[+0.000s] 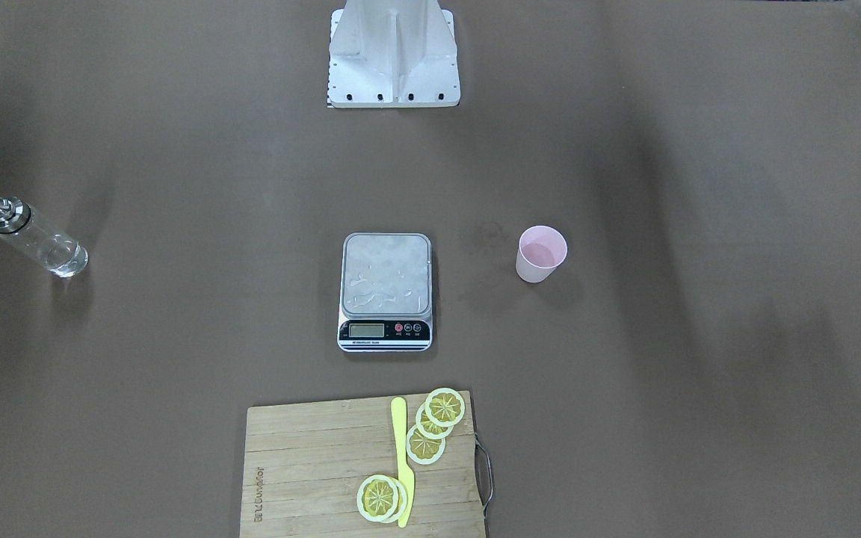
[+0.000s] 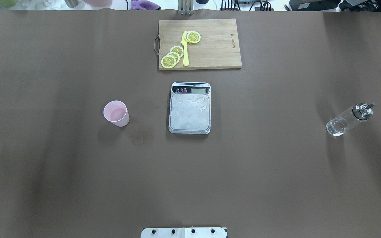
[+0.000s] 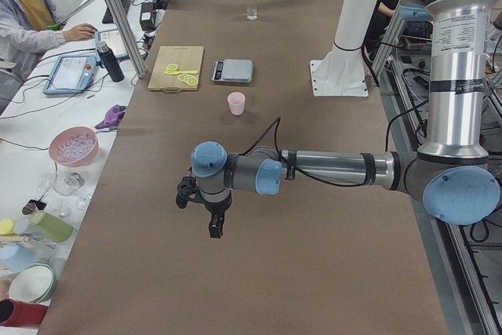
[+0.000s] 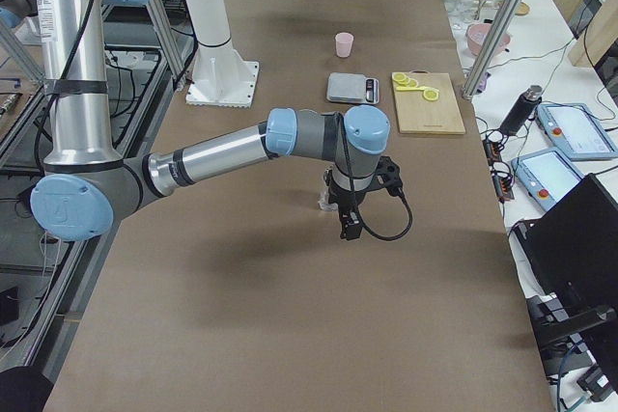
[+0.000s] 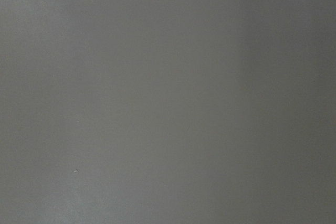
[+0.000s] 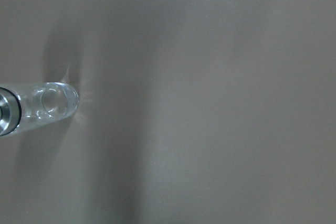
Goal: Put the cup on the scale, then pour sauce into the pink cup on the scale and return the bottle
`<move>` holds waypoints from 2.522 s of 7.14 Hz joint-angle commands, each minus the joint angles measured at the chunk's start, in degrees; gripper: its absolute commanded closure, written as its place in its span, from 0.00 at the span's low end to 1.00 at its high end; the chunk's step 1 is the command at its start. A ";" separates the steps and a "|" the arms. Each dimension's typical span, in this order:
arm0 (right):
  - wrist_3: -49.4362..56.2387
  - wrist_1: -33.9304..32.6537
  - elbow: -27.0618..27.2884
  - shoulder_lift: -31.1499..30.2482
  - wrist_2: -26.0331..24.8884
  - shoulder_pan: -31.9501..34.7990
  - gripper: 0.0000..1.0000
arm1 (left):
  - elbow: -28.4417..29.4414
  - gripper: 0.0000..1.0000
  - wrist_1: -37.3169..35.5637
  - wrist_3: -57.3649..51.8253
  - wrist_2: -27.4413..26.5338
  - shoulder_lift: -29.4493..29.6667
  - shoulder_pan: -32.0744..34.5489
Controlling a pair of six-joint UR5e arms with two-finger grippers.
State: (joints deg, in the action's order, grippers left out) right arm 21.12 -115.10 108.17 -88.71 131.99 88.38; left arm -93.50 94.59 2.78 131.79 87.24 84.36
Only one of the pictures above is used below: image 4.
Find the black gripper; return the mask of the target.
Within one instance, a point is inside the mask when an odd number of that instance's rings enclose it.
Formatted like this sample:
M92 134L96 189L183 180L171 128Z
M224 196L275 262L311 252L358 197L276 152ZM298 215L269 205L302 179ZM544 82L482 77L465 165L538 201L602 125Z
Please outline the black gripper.
M376 170L371 176L354 179L353 191L351 191L351 179L336 164L326 172L324 181L327 186L327 202L337 205L342 239L358 239L363 230L380 240L397 240L404 236L404 232L390 236L376 233L367 225L359 211L366 194L381 189L386 189L391 197L404 200L400 167L389 156L383 155L379 159Z

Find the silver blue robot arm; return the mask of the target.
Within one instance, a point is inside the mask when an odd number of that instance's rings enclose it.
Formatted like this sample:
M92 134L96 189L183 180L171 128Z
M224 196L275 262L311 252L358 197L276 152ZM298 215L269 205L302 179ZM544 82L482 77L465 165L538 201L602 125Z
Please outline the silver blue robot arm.
M178 188L281 156L330 163L328 200L346 240L368 229L359 207L369 192L404 197L399 167L384 153L390 122L368 105L326 114L275 108L260 124L168 154L122 156L111 134L101 6L147 1L37 0L52 149L30 205L43 229L87 240Z

